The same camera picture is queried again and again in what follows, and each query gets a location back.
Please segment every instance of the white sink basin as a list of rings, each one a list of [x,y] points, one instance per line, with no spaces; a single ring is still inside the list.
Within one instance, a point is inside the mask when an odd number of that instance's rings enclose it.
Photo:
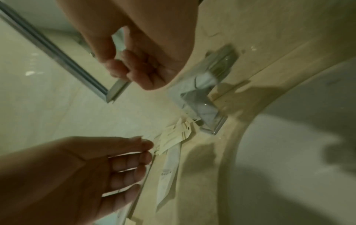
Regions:
[[[356,224],[356,58],[253,120],[228,188],[232,224]]]

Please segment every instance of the faucet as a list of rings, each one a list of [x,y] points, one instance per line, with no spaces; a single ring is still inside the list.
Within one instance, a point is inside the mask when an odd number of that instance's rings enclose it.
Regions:
[[[203,132],[215,135],[227,119],[209,99],[208,94],[230,73],[237,59],[234,47],[225,45],[208,54],[168,89],[168,96]]]

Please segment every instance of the metal frame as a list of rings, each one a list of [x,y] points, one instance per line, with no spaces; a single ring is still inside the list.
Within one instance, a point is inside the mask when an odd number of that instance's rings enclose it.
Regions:
[[[115,100],[130,84],[130,82],[118,80],[108,90],[99,83],[92,75],[80,67],[74,60],[61,51],[48,38],[41,34],[29,22],[18,15],[13,9],[0,0],[0,18],[18,31],[22,36],[31,41],[39,49],[45,52],[54,61],[60,64],[65,70],[81,81],[90,90],[96,93],[106,102]]]

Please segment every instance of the beige countertop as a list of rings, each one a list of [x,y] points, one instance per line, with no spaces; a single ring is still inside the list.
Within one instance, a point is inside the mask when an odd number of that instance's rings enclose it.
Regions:
[[[355,4],[322,2],[203,2],[198,42],[187,68],[201,60],[204,51],[226,43],[235,45],[240,58],[226,80],[211,93],[214,103],[228,119],[216,136],[197,131],[182,144],[176,182],[157,212],[156,192],[165,155],[155,158],[130,215],[132,220],[138,225],[229,224],[228,169],[247,126],[263,108],[292,87],[356,56],[356,16],[347,13]],[[213,30],[206,31],[210,37],[202,34],[203,27]],[[251,49],[253,40],[259,44]]]

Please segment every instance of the hand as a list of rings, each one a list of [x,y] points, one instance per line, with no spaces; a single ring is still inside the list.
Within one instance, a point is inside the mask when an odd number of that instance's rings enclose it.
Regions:
[[[145,90],[168,84],[194,46],[198,0],[57,0],[111,75]],[[124,28],[122,60],[112,35]]]
[[[141,137],[76,137],[0,157],[0,224],[84,225],[115,212],[140,186],[102,195],[140,181],[152,147]],[[129,152],[140,153],[121,155]]]

